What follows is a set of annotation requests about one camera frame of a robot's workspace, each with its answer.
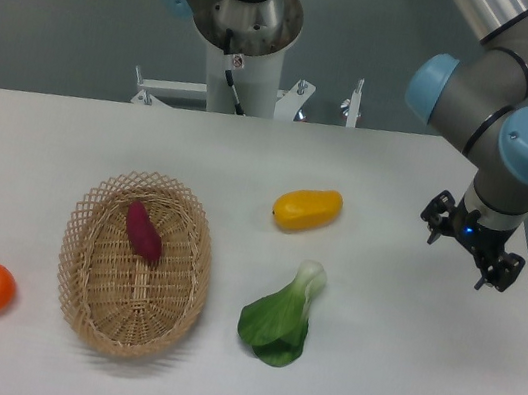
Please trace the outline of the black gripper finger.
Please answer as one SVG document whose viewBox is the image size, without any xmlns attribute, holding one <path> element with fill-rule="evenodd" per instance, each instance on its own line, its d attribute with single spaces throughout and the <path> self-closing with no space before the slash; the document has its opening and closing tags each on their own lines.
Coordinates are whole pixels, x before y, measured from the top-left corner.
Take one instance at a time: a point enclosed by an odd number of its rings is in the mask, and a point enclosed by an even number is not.
<svg viewBox="0 0 528 395">
<path fill-rule="evenodd" d="M 444 190 L 432 198 L 420 214 L 429 230 L 428 243 L 433 244 L 441 236 L 451 238 L 455 235 L 453 222 L 457 211 L 456 202 L 449 191 Z"/>
<path fill-rule="evenodd" d="M 487 285 L 502 293 L 516 282 L 524 265 L 523 257 L 514 253 L 502 252 L 499 255 L 480 255 L 477 261 L 480 279 L 474 285 L 474 289 L 479 290 Z"/>
</svg>

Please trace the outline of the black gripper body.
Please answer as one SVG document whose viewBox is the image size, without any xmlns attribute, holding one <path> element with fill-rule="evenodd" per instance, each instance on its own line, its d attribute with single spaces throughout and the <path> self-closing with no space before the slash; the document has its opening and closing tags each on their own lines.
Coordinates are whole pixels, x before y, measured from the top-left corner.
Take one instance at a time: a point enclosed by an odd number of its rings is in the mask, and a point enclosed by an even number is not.
<svg viewBox="0 0 528 395">
<path fill-rule="evenodd" d="M 505 255 L 506 242 L 517 230 L 519 216 L 499 213 L 476 191 L 467 190 L 450 221 L 454 238 L 472 254 L 476 265 L 489 268 Z"/>
</svg>

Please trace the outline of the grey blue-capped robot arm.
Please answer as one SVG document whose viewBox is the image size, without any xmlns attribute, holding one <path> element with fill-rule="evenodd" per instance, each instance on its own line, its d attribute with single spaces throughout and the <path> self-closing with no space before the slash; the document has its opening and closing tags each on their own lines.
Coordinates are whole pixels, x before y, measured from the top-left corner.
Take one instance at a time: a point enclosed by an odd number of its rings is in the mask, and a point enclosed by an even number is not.
<svg viewBox="0 0 528 395">
<path fill-rule="evenodd" d="M 429 240 L 454 238 L 480 271 L 478 286 L 506 291 L 526 265 L 505 245 L 528 216 L 528 0 L 453 0 L 484 54 L 463 64 L 430 58 L 405 101 L 476 167 L 462 198 L 442 191 L 420 214 Z"/>
</svg>

